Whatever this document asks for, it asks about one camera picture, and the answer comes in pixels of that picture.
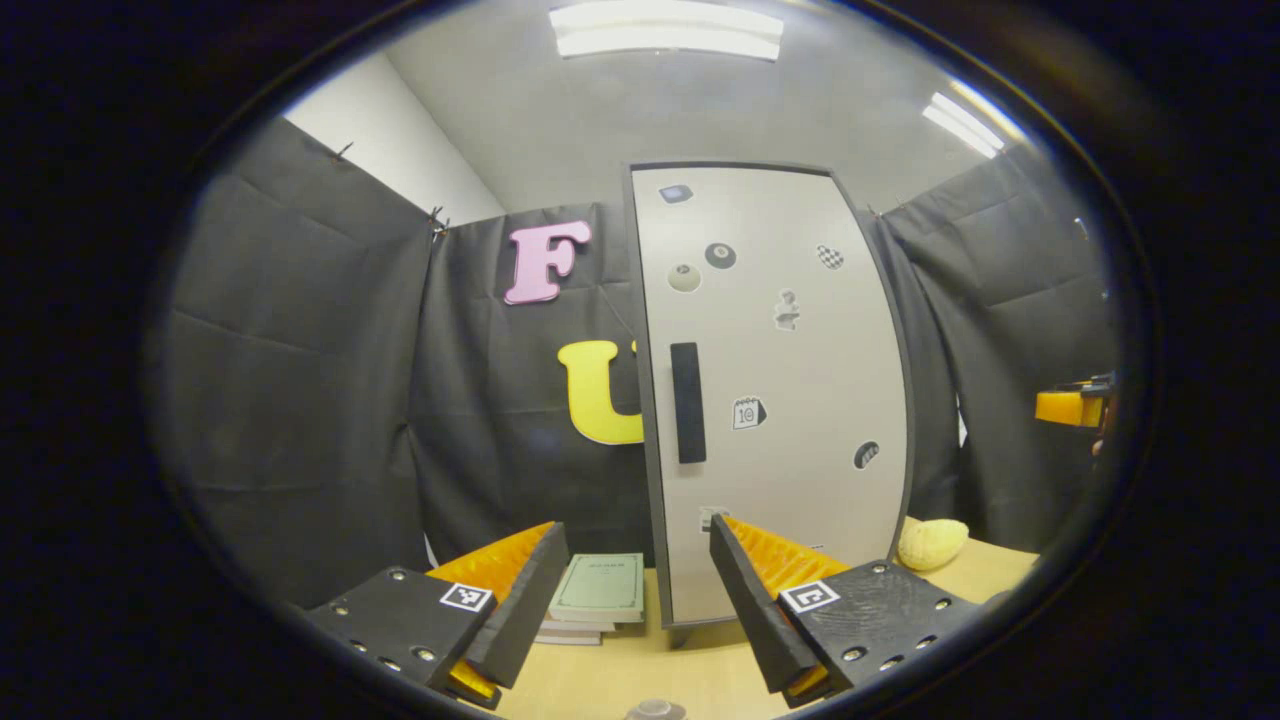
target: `green book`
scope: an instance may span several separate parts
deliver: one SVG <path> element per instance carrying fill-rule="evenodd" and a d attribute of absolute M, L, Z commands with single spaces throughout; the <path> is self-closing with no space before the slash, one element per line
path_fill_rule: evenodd
<path fill-rule="evenodd" d="M 575 555 L 550 607 L 556 620 L 644 621 L 644 555 Z"/>

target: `stack of books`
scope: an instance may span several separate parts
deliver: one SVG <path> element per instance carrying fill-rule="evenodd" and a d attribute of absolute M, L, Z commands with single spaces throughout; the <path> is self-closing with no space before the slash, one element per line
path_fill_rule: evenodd
<path fill-rule="evenodd" d="M 644 623 L 644 556 L 575 555 L 534 642 L 600 644 L 620 623 Z"/>

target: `pink letter f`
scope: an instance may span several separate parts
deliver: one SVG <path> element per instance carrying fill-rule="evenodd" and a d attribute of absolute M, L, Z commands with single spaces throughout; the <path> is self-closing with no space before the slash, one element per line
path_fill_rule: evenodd
<path fill-rule="evenodd" d="M 552 238 L 556 237 L 586 243 L 591 240 L 591 227 L 576 220 L 511 233 L 516 243 L 516 283 L 503 296 L 507 305 L 540 302 L 559 295 L 559 286 L 547 279 L 547 269 L 556 268 L 556 274 L 562 278 L 567 275 L 573 269 L 573 243 L 562 241 L 552 247 Z"/>

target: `door frame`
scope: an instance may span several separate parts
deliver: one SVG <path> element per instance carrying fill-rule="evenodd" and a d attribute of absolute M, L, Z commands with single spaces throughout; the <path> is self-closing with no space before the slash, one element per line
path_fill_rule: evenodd
<path fill-rule="evenodd" d="M 645 474 L 649 483 L 649 514 L 653 521 L 653 557 L 654 568 L 658 575 L 658 598 L 662 605 L 663 629 L 707 625 L 710 623 L 722 623 L 733 619 L 733 616 L 728 616 L 689 623 L 672 621 L 671 562 L 667 552 L 667 506 L 662 487 L 662 455 L 660 448 L 658 447 L 658 402 L 654 398 L 653 391 L 653 359 L 649 354 L 649 315 L 645 311 L 648 305 L 644 290 L 644 265 L 641 264 L 640 258 L 640 227 L 636 219 L 635 187 L 631 182 L 631 174 L 636 170 L 657 170 L 667 168 L 741 168 L 753 170 L 803 173 L 831 178 L 836 190 L 840 191 L 840 196 L 845 200 L 845 205 L 849 208 L 850 215 L 852 215 L 854 222 L 858 223 L 859 232 L 863 234 L 863 241 L 867 243 L 867 250 L 870 252 L 872 260 L 876 263 L 876 270 L 879 273 L 881 278 L 881 287 L 884 290 L 884 299 L 888 301 L 888 311 L 893 319 L 893 334 L 897 337 L 897 352 L 902 364 L 902 391 L 906 398 L 906 466 L 902 478 L 902 503 L 897 512 L 897 523 L 893 528 L 893 539 L 884 553 L 886 560 L 890 560 L 893 556 L 893 548 L 897 547 L 899 536 L 902 533 L 902 521 L 906 516 L 908 502 L 911 498 L 911 479 L 915 473 L 915 400 L 911 383 L 911 364 L 908 355 L 906 333 L 902 329 L 901 313 L 897 306 L 897 299 L 890 290 L 892 286 L 890 284 L 888 272 L 884 268 L 884 259 L 881 258 L 881 252 L 876 247 L 876 243 L 868 240 L 864 223 L 858 219 L 856 206 L 850 201 L 849 192 L 845 191 L 845 186 L 841 184 L 836 173 L 831 168 L 804 165 L 799 163 L 707 159 L 625 163 L 622 167 L 622 219 L 627 233 L 626 240 L 627 255 L 631 263 L 631 287 L 632 293 L 635 293 L 632 295 L 632 311 L 635 313 L 634 325 L 636 328 L 636 365 L 640 375 L 640 414 L 644 420 Z"/>

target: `ceiling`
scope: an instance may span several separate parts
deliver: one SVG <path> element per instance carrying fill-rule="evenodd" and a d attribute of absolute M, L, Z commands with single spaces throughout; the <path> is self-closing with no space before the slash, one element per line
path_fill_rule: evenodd
<path fill-rule="evenodd" d="M 680 51 L 562 59 L 557 0 L 479 0 L 387 54 L 508 211 L 621 200 L 622 165 L 731 159 L 832 168 L 886 211 L 984 160 L 920 115 L 948 76 L 844 9 L 735 0 L 785 23 L 776 63 Z"/>

